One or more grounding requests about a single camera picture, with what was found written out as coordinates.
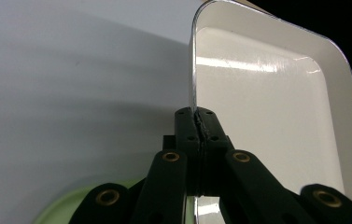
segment white tray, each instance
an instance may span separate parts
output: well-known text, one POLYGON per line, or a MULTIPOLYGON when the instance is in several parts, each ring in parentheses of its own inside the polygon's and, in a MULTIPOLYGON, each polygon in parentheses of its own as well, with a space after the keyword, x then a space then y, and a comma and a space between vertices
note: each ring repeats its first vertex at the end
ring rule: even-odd
POLYGON ((234 146, 299 193, 320 183, 352 199, 352 72, 317 35, 232 1, 196 13, 190 105, 216 112, 234 146))

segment black background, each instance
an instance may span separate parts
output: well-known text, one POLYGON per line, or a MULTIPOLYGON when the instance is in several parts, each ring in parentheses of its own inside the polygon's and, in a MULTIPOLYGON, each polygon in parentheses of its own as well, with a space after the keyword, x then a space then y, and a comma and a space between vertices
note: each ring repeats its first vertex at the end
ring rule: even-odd
POLYGON ((352 2, 315 0, 249 0, 249 2, 283 21, 326 36, 341 49, 352 70, 352 2))

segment plastic tray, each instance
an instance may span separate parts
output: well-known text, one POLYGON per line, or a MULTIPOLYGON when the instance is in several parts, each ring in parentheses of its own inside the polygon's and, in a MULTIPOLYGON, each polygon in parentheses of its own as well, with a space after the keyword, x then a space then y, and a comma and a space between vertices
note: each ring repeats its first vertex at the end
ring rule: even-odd
POLYGON ((328 38, 233 1, 197 11, 190 105, 216 112, 234 146, 299 193, 352 199, 352 71, 328 38))

